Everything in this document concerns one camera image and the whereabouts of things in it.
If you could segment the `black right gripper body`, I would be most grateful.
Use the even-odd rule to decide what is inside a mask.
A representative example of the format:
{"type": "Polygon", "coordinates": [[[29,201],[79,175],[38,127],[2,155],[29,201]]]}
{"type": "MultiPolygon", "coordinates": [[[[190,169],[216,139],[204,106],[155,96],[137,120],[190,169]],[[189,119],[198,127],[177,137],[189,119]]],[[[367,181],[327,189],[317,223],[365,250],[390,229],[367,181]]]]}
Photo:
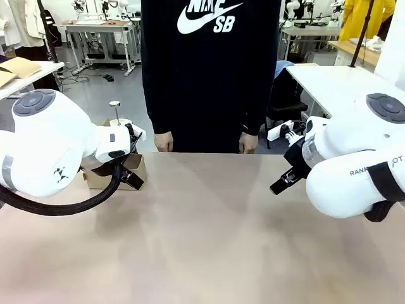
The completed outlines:
{"type": "Polygon", "coordinates": [[[306,178],[311,171],[302,154],[304,142],[304,139],[298,140],[284,154],[284,158],[292,166],[287,171],[287,175],[292,175],[294,178],[306,178]]]}

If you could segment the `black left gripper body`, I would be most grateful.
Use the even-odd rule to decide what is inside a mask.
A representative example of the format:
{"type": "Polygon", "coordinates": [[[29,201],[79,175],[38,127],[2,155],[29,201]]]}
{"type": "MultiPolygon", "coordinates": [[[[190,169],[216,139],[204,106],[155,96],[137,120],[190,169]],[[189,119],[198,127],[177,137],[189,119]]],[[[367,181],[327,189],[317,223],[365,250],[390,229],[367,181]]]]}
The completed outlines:
{"type": "Polygon", "coordinates": [[[125,153],[125,155],[129,155],[136,150],[137,142],[142,139],[143,131],[132,123],[126,123],[125,127],[128,129],[130,139],[129,150],[125,153]]]}

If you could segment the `person's right hand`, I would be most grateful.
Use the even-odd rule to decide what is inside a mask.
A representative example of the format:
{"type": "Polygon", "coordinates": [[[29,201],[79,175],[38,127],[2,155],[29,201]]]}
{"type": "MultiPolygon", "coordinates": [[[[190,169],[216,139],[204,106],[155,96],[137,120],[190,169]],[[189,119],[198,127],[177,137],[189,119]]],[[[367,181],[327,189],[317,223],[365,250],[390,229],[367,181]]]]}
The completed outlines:
{"type": "Polygon", "coordinates": [[[155,134],[154,144],[159,152],[171,153],[173,151],[172,133],[155,134]]]}

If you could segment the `person's left hand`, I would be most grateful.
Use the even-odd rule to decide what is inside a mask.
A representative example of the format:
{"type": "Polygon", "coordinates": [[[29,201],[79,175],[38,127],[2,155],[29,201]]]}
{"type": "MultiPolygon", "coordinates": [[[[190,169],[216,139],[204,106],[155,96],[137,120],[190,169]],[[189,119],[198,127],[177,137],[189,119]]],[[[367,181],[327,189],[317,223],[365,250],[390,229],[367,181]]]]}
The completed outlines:
{"type": "Polygon", "coordinates": [[[254,154],[258,147],[258,136],[252,136],[243,132],[239,139],[240,154],[254,154]]]}

